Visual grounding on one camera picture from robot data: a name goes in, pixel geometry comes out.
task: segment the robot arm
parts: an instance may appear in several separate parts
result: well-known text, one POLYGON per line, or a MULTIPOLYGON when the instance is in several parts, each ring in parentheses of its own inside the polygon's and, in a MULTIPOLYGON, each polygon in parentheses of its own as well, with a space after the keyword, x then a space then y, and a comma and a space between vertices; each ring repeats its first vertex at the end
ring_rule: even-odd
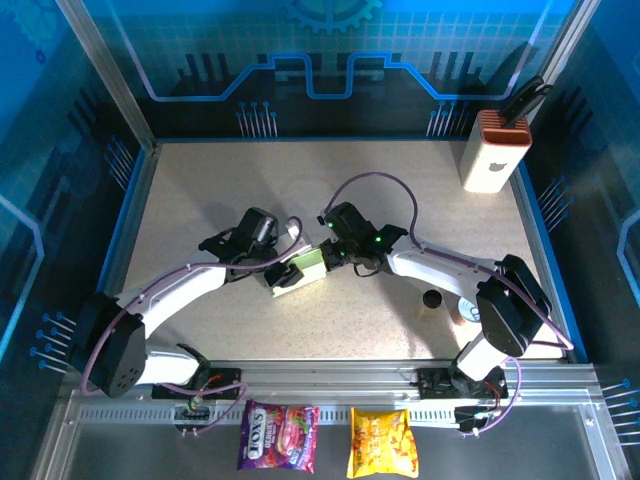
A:
POLYGON ((508 357, 522 356, 542 326, 538 315, 492 272, 506 276, 544 313, 550 310, 549 300, 518 257, 507 255, 502 261, 473 258, 416 239, 418 248, 406 230, 393 225, 377 230, 348 202, 319 220, 337 237, 321 245, 328 270, 353 264, 356 271, 363 266, 374 273, 412 277, 477 306, 482 332, 462 349, 449 369, 451 383, 463 395, 484 382, 508 357))
POLYGON ((87 300, 69 343, 67 360, 84 371, 98 339, 121 315, 96 358, 91 382, 110 397, 120 396, 134 385, 189 383, 203 368, 205 359, 187 346, 176 351, 154 350, 146 340, 165 320, 202 295, 264 272, 260 264, 275 260, 285 251, 289 253, 280 261, 309 250, 311 245, 305 237, 294 247, 299 236, 299 226, 289 225, 279 237, 275 217, 257 208, 247 210, 237 227, 203 241, 187 261, 148 285, 114 298, 97 293, 87 300), (217 264, 242 269, 215 267, 217 264), (247 273, 246 267, 251 265, 256 269, 247 273))

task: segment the knife block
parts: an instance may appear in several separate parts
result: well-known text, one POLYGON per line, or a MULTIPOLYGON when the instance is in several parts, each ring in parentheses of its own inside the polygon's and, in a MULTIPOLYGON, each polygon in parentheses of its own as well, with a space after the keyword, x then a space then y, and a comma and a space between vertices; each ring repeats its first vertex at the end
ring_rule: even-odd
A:
POLYGON ((533 142, 526 118, 514 128, 501 128, 498 110, 480 110, 460 162, 465 190, 498 193, 533 142))

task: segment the snack bag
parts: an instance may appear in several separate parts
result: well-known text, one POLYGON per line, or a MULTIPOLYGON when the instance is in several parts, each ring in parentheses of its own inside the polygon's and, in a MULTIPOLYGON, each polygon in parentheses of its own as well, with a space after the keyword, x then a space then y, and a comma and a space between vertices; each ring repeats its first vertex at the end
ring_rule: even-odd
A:
POLYGON ((313 473, 318 407, 249 400, 242 417, 238 470, 288 468, 313 473))
POLYGON ((418 477, 418 450, 409 429, 409 410, 363 412, 351 409, 351 455, 347 478, 373 473, 418 477))

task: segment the yellow snack bag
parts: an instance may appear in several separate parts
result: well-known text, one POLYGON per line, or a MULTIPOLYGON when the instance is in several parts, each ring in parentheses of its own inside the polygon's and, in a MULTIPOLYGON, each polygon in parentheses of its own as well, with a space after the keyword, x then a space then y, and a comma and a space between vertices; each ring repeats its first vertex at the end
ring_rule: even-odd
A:
POLYGON ((418 477, 418 450, 409 428, 409 410, 363 412, 351 409, 351 455, 347 478, 374 473, 418 477))

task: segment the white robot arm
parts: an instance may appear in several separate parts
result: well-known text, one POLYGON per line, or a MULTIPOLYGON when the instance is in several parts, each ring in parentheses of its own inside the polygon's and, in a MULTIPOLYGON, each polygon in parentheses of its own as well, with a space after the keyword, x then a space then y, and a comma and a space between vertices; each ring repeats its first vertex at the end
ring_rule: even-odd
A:
MULTIPOLYGON (((356 272, 362 266, 373 273, 412 277, 477 306, 482 332, 460 351, 449 369, 423 372, 421 396, 442 398, 443 392, 455 391, 461 397, 492 398, 485 382, 500 383, 504 377, 496 377, 496 371, 504 373, 498 366, 508 357, 524 354, 538 332, 542 325, 539 313, 497 281, 494 272, 526 292, 536 309, 545 314, 550 310, 542 289, 517 257, 507 255, 499 262, 466 257, 411 238, 406 230, 393 225, 377 230, 350 203, 332 208, 321 217, 321 223, 337 237, 319 246, 327 270, 351 264, 356 272)), ((95 354, 98 338, 121 315, 107 343, 97 348, 90 380, 112 397, 139 384, 171 383, 193 389, 202 381, 204 363, 209 362, 188 346, 160 351, 149 348, 146 340, 187 304, 251 273, 264 273, 271 286, 295 283, 300 272, 284 262, 312 248, 301 238, 298 227, 290 225, 279 236, 275 217, 249 209, 238 227, 205 240, 188 261, 149 285, 117 298, 96 294, 86 302, 77 322, 68 350, 69 363, 84 371, 95 354)))
POLYGON ((277 219, 251 208, 237 227, 205 240, 187 261, 149 284, 114 298, 95 294, 80 313, 67 353, 69 363, 84 371, 99 338, 121 315, 106 343, 97 348, 90 380, 111 397, 140 384, 187 385, 200 369, 206 369, 206 359, 186 345, 175 350, 154 349, 147 339, 202 295, 253 273, 266 274, 268 266, 282 265, 280 262, 310 250, 300 227, 291 223, 279 236, 277 219))
POLYGON ((444 385, 441 391, 453 388, 461 396, 472 396, 474 390, 486 394, 488 376, 500 374, 498 366, 509 357, 524 354, 543 324, 542 317, 546 319, 551 309, 518 257, 507 255, 501 261, 473 258, 412 238, 393 225, 377 230, 348 202, 331 208, 318 220, 337 237, 321 244, 328 270, 351 264, 360 276, 358 267, 368 270, 367 275, 384 272, 416 278, 477 306, 482 332, 460 351, 447 373, 438 371, 429 377, 427 372, 422 379, 427 380, 425 391, 431 390, 435 397, 439 384, 444 385))

